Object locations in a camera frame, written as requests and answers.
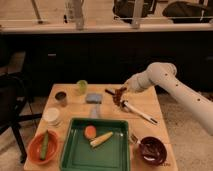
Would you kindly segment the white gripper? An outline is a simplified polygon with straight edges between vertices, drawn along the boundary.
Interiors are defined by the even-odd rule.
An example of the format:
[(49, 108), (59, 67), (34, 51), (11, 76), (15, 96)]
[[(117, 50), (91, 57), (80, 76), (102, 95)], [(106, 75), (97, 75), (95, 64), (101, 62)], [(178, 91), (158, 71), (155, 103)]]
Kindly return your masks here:
[(125, 83), (124, 87), (128, 92), (142, 92), (147, 89), (147, 78), (143, 73), (137, 73), (131, 76)]

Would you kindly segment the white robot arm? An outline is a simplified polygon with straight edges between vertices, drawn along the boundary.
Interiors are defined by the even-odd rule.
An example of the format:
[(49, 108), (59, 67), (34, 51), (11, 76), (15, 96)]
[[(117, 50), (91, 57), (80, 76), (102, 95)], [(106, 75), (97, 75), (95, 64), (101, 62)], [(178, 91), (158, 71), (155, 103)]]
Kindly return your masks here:
[(142, 92), (155, 85), (161, 87), (187, 108), (206, 132), (213, 136), (213, 102), (180, 82), (176, 74), (174, 64), (154, 62), (145, 71), (132, 75), (124, 86), (129, 92)]

